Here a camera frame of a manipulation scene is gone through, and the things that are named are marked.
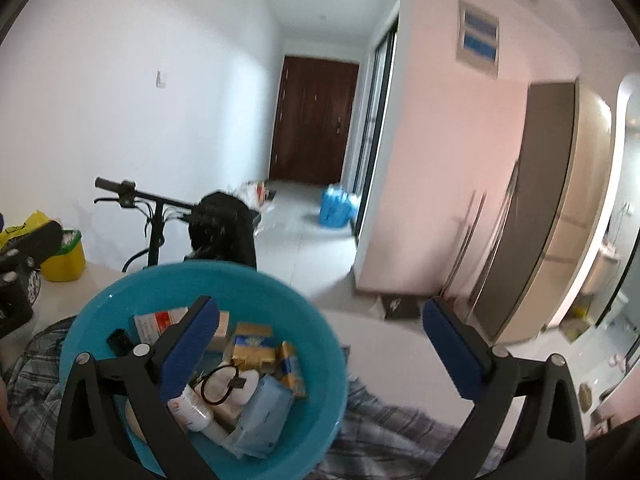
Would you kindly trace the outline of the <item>black bag on scooter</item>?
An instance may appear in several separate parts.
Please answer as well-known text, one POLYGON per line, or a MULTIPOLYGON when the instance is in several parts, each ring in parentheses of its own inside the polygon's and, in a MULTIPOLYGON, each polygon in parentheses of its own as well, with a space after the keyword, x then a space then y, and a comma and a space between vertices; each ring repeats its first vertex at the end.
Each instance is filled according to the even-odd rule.
POLYGON ((191 260, 227 261, 257 268, 254 241, 259 214, 239 198, 217 191, 206 195, 189 214, 191 260))

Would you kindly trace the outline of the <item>wall electrical panel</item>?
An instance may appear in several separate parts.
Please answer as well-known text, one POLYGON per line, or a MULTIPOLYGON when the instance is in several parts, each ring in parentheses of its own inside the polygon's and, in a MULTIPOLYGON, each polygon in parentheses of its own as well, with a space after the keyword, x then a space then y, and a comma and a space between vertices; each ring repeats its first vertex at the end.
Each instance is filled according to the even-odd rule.
POLYGON ((499 47, 498 18, 466 0, 458 0, 457 61, 497 78, 499 47))

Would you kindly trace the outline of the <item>gold box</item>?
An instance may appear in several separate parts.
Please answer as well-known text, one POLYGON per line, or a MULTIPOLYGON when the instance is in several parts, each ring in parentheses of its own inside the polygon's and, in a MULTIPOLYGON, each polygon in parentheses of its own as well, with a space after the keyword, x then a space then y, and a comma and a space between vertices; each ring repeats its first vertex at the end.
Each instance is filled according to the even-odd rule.
POLYGON ((224 350, 224 362, 239 370, 272 374, 277 364, 277 348, 270 325, 239 322, 224 350))

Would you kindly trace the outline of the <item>peach square box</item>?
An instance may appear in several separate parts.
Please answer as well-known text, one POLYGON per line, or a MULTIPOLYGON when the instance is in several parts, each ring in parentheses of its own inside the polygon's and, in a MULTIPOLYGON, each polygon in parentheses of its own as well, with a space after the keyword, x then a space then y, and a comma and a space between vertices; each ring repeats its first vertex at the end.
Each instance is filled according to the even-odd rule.
POLYGON ((230 330, 230 313, 228 311, 221 310, 219 312, 218 327, 209 341, 206 348, 208 352, 224 352, 229 342, 229 330, 230 330))

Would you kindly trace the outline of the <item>dark brown door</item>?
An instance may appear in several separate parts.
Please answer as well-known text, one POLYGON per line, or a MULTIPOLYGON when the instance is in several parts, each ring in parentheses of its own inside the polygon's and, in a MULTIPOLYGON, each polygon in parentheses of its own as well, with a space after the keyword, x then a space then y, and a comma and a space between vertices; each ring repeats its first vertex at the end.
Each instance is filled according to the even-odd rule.
POLYGON ((358 75, 357 63, 284 58, 271 180, 327 186, 341 179, 358 75))

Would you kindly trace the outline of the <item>white red medicine box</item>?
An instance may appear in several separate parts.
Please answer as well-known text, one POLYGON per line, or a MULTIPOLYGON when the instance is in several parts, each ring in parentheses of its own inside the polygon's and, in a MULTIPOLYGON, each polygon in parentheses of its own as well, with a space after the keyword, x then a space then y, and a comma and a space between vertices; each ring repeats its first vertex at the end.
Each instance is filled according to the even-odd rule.
POLYGON ((180 307, 149 314, 135 315, 134 327, 142 344, 152 346, 166 330, 181 321, 188 313, 188 307, 180 307))

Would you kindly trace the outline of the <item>white plastic bag on floor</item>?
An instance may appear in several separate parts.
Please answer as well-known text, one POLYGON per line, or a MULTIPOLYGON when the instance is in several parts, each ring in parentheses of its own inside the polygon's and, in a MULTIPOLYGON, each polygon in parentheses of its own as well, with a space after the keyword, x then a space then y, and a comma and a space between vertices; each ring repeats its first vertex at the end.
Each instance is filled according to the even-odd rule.
POLYGON ((252 211, 266 212, 272 208, 276 191, 270 188, 265 181, 250 181, 239 185, 231 192, 231 195, 252 211))

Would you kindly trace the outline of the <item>blue water bottle pack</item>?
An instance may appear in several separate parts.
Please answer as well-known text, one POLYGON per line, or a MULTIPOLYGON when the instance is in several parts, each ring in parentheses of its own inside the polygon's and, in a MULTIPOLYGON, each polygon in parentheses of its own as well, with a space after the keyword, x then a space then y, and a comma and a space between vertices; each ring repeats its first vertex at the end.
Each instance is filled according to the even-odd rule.
POLYGON ((322 192, 319 210, 320 226, 341 229, 358 216, 360 197, 344 188, 329 185, 322 192))

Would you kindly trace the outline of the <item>light blue tissue pack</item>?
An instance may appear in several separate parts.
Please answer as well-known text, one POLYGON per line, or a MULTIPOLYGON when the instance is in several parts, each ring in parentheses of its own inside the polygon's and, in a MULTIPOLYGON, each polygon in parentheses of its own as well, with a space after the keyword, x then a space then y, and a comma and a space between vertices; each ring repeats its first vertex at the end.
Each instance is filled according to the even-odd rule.
POLYGON ((265 460, 277 446, 293 403, 294 396, 288 387, 269 375, 260 378, 235 430, 221 446, 237 458, 265 460))

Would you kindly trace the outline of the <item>black small case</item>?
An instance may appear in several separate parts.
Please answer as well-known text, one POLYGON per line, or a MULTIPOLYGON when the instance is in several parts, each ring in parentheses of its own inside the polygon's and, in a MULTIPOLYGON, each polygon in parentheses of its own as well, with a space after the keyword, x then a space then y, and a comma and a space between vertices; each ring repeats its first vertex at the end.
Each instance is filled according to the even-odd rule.
POLYGON ((106 343, 108 348, 111 349, 111 352, 114 353, 114 356, 118 358, 128 356, 134 348, 134 343, 129 338, 126 330, 122 330, 121 328, 111 332, 106 338, 106 343))

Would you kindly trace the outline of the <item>white small bottle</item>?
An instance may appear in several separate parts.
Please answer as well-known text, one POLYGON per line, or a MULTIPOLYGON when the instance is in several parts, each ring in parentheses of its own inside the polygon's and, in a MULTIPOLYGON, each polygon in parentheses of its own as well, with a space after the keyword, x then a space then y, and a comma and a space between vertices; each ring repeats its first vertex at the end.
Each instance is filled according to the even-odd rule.
POLYGON ((227 431, 216 422, 204 400, 191 386, 186 385, 180 396, 168 400, 167 407, 186 430, 202 434, 218 445, 228 438, 227 431))

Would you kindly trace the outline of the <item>yellow container green lid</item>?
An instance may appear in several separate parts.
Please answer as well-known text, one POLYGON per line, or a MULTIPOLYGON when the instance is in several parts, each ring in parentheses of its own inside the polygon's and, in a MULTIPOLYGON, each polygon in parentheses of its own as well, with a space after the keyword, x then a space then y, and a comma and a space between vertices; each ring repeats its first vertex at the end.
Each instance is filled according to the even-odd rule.
POLYGON ((81 278, 86 258, 79 230, 64 230, 61 247, 41 266, 42 277, 51 283, 66 283, 81 278))

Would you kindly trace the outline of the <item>blue plastic basin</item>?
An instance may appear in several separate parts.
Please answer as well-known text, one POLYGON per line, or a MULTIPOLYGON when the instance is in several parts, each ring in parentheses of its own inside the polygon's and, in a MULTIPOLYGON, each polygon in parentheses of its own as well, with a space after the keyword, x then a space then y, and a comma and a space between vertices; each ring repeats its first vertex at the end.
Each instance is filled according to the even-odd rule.
POLYGON ((136 314, 189 307, 213 297, 233 322, 266 324, 277 340, 292 342, 307 396, 294 403, 274 451, 265 460, 237 460, 202 436, 191 441, 223 479, 303 479, 329 451, 347 398, 346 365, 340 343, 323 315, 285 284, 248 266, 192 260, 129 274, 103 289, 76 316, 64 341, 60 378, 67 379, 78 353, 98 359, 112 352, 106 338, 131 330, 136 314))

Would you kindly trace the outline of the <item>blue plaid tablecloth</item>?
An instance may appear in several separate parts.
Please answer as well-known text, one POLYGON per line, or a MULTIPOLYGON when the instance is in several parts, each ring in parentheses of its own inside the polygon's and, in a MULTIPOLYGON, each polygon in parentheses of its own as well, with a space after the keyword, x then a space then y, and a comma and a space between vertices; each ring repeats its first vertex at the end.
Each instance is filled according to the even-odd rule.
MULTIPOLYGON (((72 322, 66 318, 35 336, 1 374, 1 418, 45 479, 53 477, 58 366, 72 322)), ((357 378, 348 388, 341 428, 311 479, 423 479, 458 433, 423 412, 381 402, 357 378)))

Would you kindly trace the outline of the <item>white pink cotton pad pack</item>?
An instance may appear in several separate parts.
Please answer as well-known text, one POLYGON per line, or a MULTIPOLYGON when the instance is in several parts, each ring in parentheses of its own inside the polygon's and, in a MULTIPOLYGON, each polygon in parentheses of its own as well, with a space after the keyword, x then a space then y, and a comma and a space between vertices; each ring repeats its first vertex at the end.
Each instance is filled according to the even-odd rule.
POLYGON ((216 419, 235 426, 244 406, 254 396, 260 376, 256 370, 239 370, 231 364, 214 368, 195 386, 216 419))

